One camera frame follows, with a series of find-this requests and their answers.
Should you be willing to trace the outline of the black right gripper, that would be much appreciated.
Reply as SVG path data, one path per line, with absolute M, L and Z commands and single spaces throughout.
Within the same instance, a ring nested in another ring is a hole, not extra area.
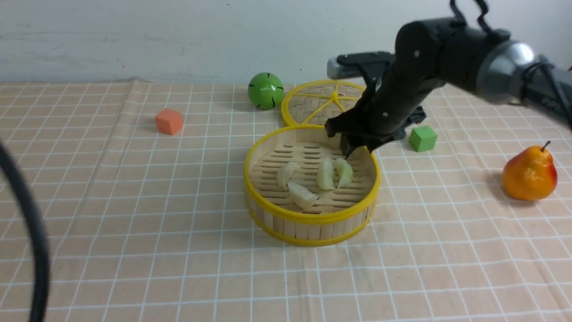
M 360 147 L 373 153 L 397 140 L 426 97 L 427 76 L 390 67 L 376 83 L 367 86 L 352 109 L 327 119 L 324 128 L 328 137 L 341 135 L 345 159 Z

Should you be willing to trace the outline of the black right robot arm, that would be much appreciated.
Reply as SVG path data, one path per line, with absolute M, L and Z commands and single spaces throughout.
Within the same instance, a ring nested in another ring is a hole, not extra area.
M 571 122 L 571 73 L 512 39 L 509 31 L 491 28 L 484 20 L 488 4 L 476 4 L 479 29 L 468 26 L 452 0 L 452 17 L 402 26 L 394 53 L 353 53 L 328 61 L 329 79 L 363 77 L 366 84 L 354 107 L 324 125 L 328 137 L 341 135 L 344 157 L 361 146 L 372 152 L 404 139 L 407 127 L 426 118 L 421 102 L 445 84 L 490 104 L 519 100 Z

